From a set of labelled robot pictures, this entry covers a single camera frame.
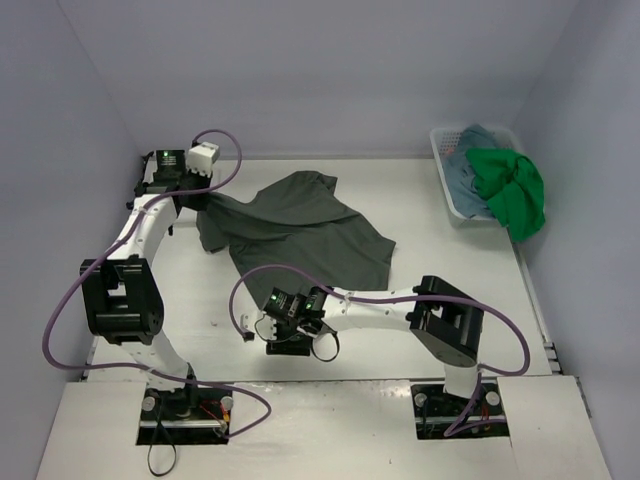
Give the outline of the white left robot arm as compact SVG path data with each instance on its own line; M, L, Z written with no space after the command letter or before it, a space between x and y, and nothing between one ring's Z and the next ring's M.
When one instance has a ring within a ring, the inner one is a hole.
M131 214L118 240L122 243L95 270L90 260L80 273L91 333L127 352L144 372L147 385L166 392L164 408L175 418L191 418L200 395L185 381L195 377L190 364L163 332L164 303L152 273L153 258L182 209L204 205L204 194L184 194L151 201L166 192L208 188L220 148L203 142L189 150L157 150L152 173L143 173L129 204Z

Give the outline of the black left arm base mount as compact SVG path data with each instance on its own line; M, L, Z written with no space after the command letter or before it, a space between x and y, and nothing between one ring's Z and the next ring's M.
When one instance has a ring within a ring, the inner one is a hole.
M229 389L186 386L169 392L147 388L136 444L226 445L233 406Z

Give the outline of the green t-shirt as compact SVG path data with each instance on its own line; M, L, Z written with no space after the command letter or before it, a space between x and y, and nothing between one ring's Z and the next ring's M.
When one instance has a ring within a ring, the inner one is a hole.
M536 165L511 149L469 149L474 185L514 242L523 242L545 224L545 185Z

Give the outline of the grey t-shirt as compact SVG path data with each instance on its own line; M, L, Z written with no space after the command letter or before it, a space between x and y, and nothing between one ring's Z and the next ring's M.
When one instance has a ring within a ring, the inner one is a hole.
M301 293L315 281L384 291L396 244L336 198L337 183L317 171L298 171L248 203L213 193L196 217L202 248L229 252L258 306L274 288Z

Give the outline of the light blue t-shirt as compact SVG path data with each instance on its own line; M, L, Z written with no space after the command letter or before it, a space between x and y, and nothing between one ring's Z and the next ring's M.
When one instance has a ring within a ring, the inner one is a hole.
M497 149L495 137L479 124L462 131L457 146L446 155L443 162L445 181L455 209L466 218L483 217L494 219L487 202L477 193L476 177L470 161L466 158L469 149Z

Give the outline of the white plastic laundry basket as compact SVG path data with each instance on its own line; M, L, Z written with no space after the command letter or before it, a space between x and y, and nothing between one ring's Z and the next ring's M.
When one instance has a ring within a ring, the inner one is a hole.
M450 223L459 228L500 228L488 204L485 157L519 152L515 134L506 127L475 123L434 128L429 138Z

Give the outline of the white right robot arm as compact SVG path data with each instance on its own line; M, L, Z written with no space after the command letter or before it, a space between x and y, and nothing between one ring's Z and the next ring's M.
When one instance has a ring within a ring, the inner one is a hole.
M346 330L398 330L412 333L444 368L445 405L464 412L479 397L478 353L483 311L471 298L437 276L413 288L349 291L314 286L304 293L275 288L262 313L274 327L269 355L309 356L319 338L336 340Z

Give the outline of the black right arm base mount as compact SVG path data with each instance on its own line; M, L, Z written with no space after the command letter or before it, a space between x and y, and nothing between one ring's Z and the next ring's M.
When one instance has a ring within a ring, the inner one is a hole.
M446 393L442 384L413 384L410 391L418 440L479 440L510 436L496 379L482 381L474 406L455 426L462 431L452 437L446 437L444 433L463 412L468 399Z

